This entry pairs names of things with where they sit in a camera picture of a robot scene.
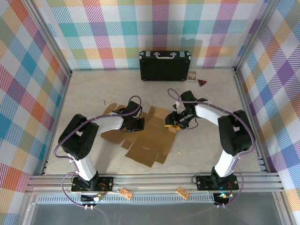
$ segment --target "black briefcase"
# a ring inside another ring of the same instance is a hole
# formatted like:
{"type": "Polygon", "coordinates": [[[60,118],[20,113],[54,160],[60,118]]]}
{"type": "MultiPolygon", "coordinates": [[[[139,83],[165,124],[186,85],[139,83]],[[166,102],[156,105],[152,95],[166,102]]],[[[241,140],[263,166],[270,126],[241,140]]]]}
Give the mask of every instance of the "black briefcase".
{"type": "Polygon", "coordinates": [[[185,81],[191,62],[189,51],[140,51],[143,81],[185,81]]]}

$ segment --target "white floor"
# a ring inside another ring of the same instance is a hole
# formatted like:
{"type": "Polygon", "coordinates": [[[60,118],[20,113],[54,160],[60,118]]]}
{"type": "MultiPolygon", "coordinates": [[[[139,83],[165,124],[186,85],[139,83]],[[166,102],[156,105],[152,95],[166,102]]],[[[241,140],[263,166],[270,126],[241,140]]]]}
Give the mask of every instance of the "white floor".
{"type": "MultiPolygon", "coordinates": [[[[174,101],[167,89],[174,88],[180,94],[191,90],[196,98],[206,98],[211,103],[230,111],[242,109],[230,69],[193,69],[197,78],[208,81],[203,87],[191,82],[143,82],[139,70],[75,71],[67,91],[66,101],[58,124],[54,144],[72,117],[80,113],[86,117],[101,115],[110,103],[126,105],[132,95],[142,98],[142,106],[148,112],[150,106],[173,111],[174,101]]],[[[127,150],[97,136],[91,150],[92,162],[99,173],[193,173],[211,172],[221,155],[218,127],[204,119],[198,119],[199,127],[177,133],[173,147],[164,164],[155,162],[152,168],[127,157],[127,150]]],[[[74,171],[66,159],[50,155],[46,173],[64,174],[74,171]]],[[[65,155],[62,149],[59,155],[65,155]]],[[[260,171],[257,155],[242,158],[236,167],[240,172],[260,171]]]]}

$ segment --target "plaid wallpaper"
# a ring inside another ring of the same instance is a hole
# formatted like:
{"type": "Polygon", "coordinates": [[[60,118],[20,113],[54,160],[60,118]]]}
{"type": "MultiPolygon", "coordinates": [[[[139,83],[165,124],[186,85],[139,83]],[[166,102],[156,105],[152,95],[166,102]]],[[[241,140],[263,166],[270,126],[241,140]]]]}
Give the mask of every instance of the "plaid wallpaper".
{"type": "Polygon", "coordinates": [[[67,76],[21,0],[0,0],[0,225],[16,223],[67,76]]]}
{"type": "Polygon", "coordinates": [[[263,0],[36,3],[75,69],[139,68],[139,50],[189,50],[191,67],[232,67],[266,4],[263,0]]]}
{"type": "Polygon", "coordinates": [[[263,150],[300,225],[299,0],[281,0],[242,68],[242,80],[263,150]]]}

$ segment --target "flattened cardboard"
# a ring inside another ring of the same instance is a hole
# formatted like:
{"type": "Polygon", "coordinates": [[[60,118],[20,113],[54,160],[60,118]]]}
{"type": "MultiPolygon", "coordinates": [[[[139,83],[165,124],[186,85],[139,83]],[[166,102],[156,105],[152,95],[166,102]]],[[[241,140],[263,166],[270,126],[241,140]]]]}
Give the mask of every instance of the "flattened cardboard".
{"type": "MultiPolygon", "coordinates": [[[[103,114],[109,114],[115,109],[125,106],[110,104],[103,114]]],[[[164,163],[176,137],[176,128],[165,127],[167,110],[151,107],[149,113],[142,112],[141,118],[145,118],[145,127],[139,132],[122,132],[110,130],[101,134],[101,137],[115,144],[124,143],[121,147],[129,150],[125,155],[136,162],[152,167],[155,161],[164,163]]]]}

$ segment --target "purple cable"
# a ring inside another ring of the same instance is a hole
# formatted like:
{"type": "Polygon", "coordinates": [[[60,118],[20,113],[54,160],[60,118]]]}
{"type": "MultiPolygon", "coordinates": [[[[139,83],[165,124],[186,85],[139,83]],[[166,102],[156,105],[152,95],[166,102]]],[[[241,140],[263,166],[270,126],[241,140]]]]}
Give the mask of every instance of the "purple cable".
{"type": "MultiPolygon", "coordinates": [[[[62,191],[64,192],[64,194],[65,194],[65,196],[67,197],[67,199],[71,201],[71,203],[73,203],[73,204],[75,204],[75,205],[77,205],[77,206],[79,206],[79,207],[81,207],[81,208],[85,208],[85,206],[83,206],[83,205],[81,205],[81,204],[79,204],[79,203],[73,201],[73,200],[67,195],[67,193],[66,193],[66,191],[65,191],[65,189],[64,189],[64,181],[65,181],[65,179],[67,178],[67,176],[69,176],[69,175],[71,175],[71,174],[77,175],[75,172],[68,172],[68,173],[62,178],[62,181],[61,181],[61,189],[62,189],[62,191]]],[[[105,217],[105,219],[107,220],[108,224],[110,224],[110,221],[109,221],[107,215],[106,215],[101,209],[98,209],[98,208],[93,208],[93,209],[96,209],[96,210],[100,211],[100,212],[103,214],[103,216],[105,217]]]]}
{"type": "Polygon", "coordinates": [[[97,119],[99,119],[99,118],[104,118],[104,117],[129,116],[129,115],[131,115],[131,114],[136,113],[136,112],[139,111],[139,109],[141,108],[142,100],[141,100],[141,98],[140,98],[139,96],[133,95],[133,96],[129,99],[128,103],[129,103],[129,102],[131,101],[131,99],[133,99],[133,98],[138,98],[138,99],[140,100],[140,103],[139,103],[139,106],[138,106],[137,109],[135,109],[135,110],[132,111],[132,112],[126,113],[126,114],[100,115],[100,116],[94,117],[94,118],[92,118],[92,119],[89,119],[89,120],[83,122],[83,123],[80,124],[75,130],[73,130],[70,134],[68,134],[64,139],[62,139],[61,142],[55,147],[54,152],[53,152],[54,156],[57,157],[57,158],[67,158],[67,159],[69,159],[69,160],[72,160],[72,161],[73,161],[73,164],[74,164],[74,166],[75,166],[75,168],[76,168],[76,171],[79,172],[79,169],[78,169],[78,167],[77,167],[77,165],[76,165],[76,163],[75,163],[75,161],[74,161],[73,158],[71,158],[71,157],[69,157],[69,156],[58,156],[58,155],[56,154],[58,148],[59,148],[59,147],[60,147],[60,146],[61,146],[68,138],[70,138],[70,137],[71,137],[73,134],[75,134],[80,128],[82,128],[85,124],[87,124],[87,123],[89,123],[89,122],[92,122],[92,121],[94,121],[94,120],[97,120],[97,119]]]}
{"type": "Polygon", "coordinates": [[[216,106],[216,105],[213,105],[213,104],[210,104],[210,103],[207,103],[207,102],[182,101],[182,100],[180,99],[180,97],[179,97],[178,92],[175,91],[175,90],[172,89],[172,88],[169,88],[169,89],[168,89],[168,94],[169,94],[169,96],[170,96],[171,98],[175,99],[175,100],[178,101],[178,102],[182,102],[182,103],[198,103],[198,104],[201,104],[201,105],[208,105],[208,106],[210,106],[210,107],[212,107],[212,108],[215,108],[215,109],[217,109],[217,110],[219,110],[219,111],[221,111],[221,112],[224,112],[224,113],[227,113],[227,114],[229,114],[229,115],[232,115],[234,118],[236,118],[236,119],[243,125],[243,127],[247,130],[247,132],[248,132],[248,134],[249,134],[249,136],[250,136],[250,138],[251,138],[252,146],[251,146],[250,150],[248,150],[247,152],[241,152],[241,153],[238,155],[239,157],[237,158],[237,160],[234,161],[234,163],[233,163],[233,165],[231,166],[230,170],[233,170],[233,168],[235,167],[235,165],[238,163],[238,160],[239,160],[240,156],[249,154],[249,153],[251,153],[251,152],[254,150],[254,147],[255,147],[255,139],[254,139],[254,137],[253,137],[253,134],[252,134],[250,128],[247,126],[247,124],[246,124],[240,117],[238,117],[238,116],[235,115],[234,113],[229,112],[229,111],[227,111],[227,110],[224,110],[224,109],[222,109],[222,108],[220,108],[220,107],[218,107],[218,106],[216,106]],[[177,98],[175,98],[174,96],[172,96],[172,95],[170,94],[170,91],[173,91],[173,92],[177,95],[177,98]]]}

